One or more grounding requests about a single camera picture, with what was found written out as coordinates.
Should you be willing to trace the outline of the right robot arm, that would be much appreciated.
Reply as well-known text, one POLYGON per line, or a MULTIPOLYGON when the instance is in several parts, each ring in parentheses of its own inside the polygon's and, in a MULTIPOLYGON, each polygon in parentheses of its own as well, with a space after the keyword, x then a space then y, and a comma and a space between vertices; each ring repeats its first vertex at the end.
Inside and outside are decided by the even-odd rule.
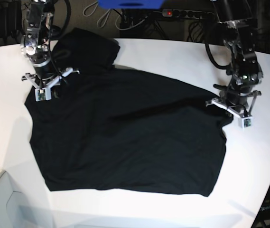
POLYGON ((56 0, 33 0, 27 11, 28 27, 20 43, 21 51, 31 62, 35 73, 26 75, 43 88, 56 76, 62 76, 65 70, 61 61, 71 56, 69 49, 50 48, 52 40, 60 39, 65 32, 71 17, 71 5, 66 5, 66 18, 63 27, 53 25, 56 0))

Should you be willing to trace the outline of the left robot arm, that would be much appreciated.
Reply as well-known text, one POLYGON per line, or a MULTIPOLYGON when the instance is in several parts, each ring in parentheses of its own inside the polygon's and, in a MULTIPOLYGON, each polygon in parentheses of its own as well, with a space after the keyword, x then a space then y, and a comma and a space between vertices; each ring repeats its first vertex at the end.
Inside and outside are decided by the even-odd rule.
POLYGON ((214 85, 220 90, 220 97, 212 103, 239 118, 248 118, 253 105, 248 105, 249 97, 256 99, 260 91, 253 88, 261 83, 263 72, 255 53, 257 20, 254 19, 246 0, 214 0, 212 2, 217 21, 207 31, 205 48, 212 64, 225 70, 231 76, 228 85, 214 85), (209 37, 217 26, 223 30, 223 44, 231 52, 228 65, 219 65, 209 47, 209 37))

